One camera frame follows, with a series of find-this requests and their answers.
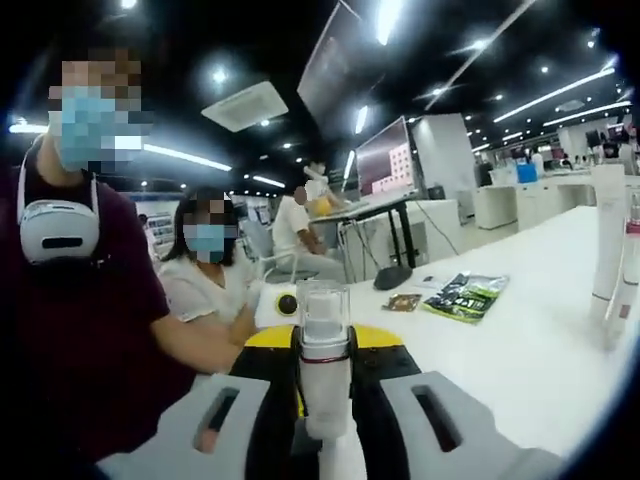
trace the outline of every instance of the blue face mask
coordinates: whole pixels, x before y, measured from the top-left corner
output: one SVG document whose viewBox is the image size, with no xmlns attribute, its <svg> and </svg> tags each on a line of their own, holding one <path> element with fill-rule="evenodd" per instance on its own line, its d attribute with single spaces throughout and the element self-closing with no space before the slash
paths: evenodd
<svg viewBox="0 0 640 480">
<path fill-rule="evenodd" d="M 69 172 L 87 169 L 90 161 L 130 161 L 142 149 L 149 125 L 130 123 L 129 111 L 101 87 L 63 87 L 61 110 L 49 112 L 49 130 L 60 164 Z"/>
<path fill-rule="evenodd" d="M 217 263 L 224 255 L 224 225 L 185 225 L 184 240 L 198 260 Z"/>
</svg>

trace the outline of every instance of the ceiling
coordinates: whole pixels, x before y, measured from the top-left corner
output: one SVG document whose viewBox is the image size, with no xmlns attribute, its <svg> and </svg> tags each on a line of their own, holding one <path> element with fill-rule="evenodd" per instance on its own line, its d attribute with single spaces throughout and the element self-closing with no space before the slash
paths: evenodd
<svg viewBox="0 0 640 480">
<path fill-rule="evenodd" d="M 119 11 L 120 1 L 69 1 L 64 11 L 49 5 L 55 2 L 48 2 L 38 6 L 37 19 L 19 12 L 19 8 L 32 6 L 16 6 L 16 21 L 25 21 L 15 31 L 28 35 L 5 40 L 21 44 L 20 55 L 4 59 L 4 71 L 11 74 L 5 75 L 11 85 L 1 90 L 6 124 L 16 116 L 30 124 L 46 124 L 48 82 L 46 78 L 32 80 L 33 61 L 53 37 L 55 26 L 59 30 L 73 28 L 74 22 L 91 22 L 98 15 Z M 362 18 L 363 30 L 375 36 L 376 9 L 384 0 L 346 1 Z M 181 185 L 207 182 L 236 193 L 274 195 L 299 185 L 304 178 L 302 166 L 312 158 L 324 158 L 333 175 L 341 177 L 349 150 L 402 115 L 409 120 L 426 114 L 425 107 L 434 100 L 433 91 L 445 85 L 477 51 L 468 47 L 489 38 L 522 3 L 396 1 L 404 3 L 387 45 L 381 47 L 385 53 L 380 66 L 382 80 L 373 90 L 359 92 L 359 101 L 369 105 L 371 112 L 364 129 L 359 135 L 344 131 L 328 141 L 296 88 L 335 6 L 334 0 L 252 2 L 250 8 L 246 2 L 138 0 L 128 14 L 144 15 L 165 43 L 165 69 L 158 82 L 160 88 L 153 92 L 156 124 L 149 142 L 223 163 L 231 170 L 224 172 L 145 152 L 135 164 L 103 179 L 121 191 L 179 191 Z M 540 135 L 546 121 L 616 102 L 621 96 L 618 89 L 622 94 L 627 89 L 617 72 L 500 123 L 493 122 L 506 112 L 599 72 L 612 58 L 599 35 L 594 35 L 592 25 L 562 5 L 565 3 L 552 0 L 534 3 L 483 51 L 452 88 L 437 97 L 428 113 L 461 113 L 468 118 L 472 147 L 488 143 L 494 148 L 503 145 L 506 130 L 522 132 L 523 137 Z M 220 72 L 224 72 L 224 81 L 216 81 L 221 79 L 216 77 Z M 271 119 L 268 126 L 257 124 L 232 133 L 201 115 L 205 107 L 264 80 L 274 85 L 289 109 Z M 571 100 L 580 100 L 584 106 L 568 113 L 555 111 Z M 563 124 L 580 121 L 576 118 Z M 5 133 L 4 158 L 18 164 L 32 140 L 32 134 Z M 290 148 L 284 148 L 285 144 L 291 144 Z M 254 176 L 281 182 L 285 188 L 261 183 Z"/>
</svg>

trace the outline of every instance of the white chair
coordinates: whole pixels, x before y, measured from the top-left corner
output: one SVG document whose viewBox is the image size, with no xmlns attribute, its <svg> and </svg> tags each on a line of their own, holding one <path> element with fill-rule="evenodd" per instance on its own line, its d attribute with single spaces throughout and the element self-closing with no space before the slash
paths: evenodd
<svg viewBox="0 0 640 480">
<path fill-rule="evenodd" d="M 257 276 L 266 282 L 267 277 L 277 277 L 281 281 L 274 283 L 290 282 L 295 283 L 296 280 L 307 279 L 313 277 L 313 272 L 298 271 L 298 254 L 296 252 L 287 252 L 279 255 L 273 253 L 273 240 L 271 233 L 260 222 L 246 220 L 241 224 L 249 248 L 255 257 L 257 257 Z M 291 273 L 281 272 L 278 270 L 278 260 L 290 258 L 292 260 Z"/>
</svg>

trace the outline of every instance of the ceiling vent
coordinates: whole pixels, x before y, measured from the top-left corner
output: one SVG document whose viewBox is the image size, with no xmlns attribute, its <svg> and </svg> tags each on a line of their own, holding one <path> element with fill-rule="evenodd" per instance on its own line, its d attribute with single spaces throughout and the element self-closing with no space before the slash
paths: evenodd
<svg viewBox="0 0 640 480">
<path fill-rule="evenodd" d="M 559 105 L 558 110 L 561 112 L 573 112 L 574 110 L 578 110 L 582 107 L 584 107 L 584 102 L 581 102 L 580 100 L 570 100 L 567 103 Z"/>
<path fill-rule="evenodd" d="M 235 133 L 288 111 L 275 87 L 265 81 L 214 103 L 201 113 Z"/>
</svg>

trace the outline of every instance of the blue box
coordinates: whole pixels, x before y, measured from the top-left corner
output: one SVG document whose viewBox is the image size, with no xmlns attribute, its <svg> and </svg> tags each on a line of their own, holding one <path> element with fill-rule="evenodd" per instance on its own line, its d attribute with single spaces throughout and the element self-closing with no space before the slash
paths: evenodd
<svg viewBox="0 0 640 480">
<path fill-rule="evenodd" d="M 516 167 L 518 183 L 533 183 L 538 181 L 538 172 L 533 163 L 526 163 Z"/>
</svg>

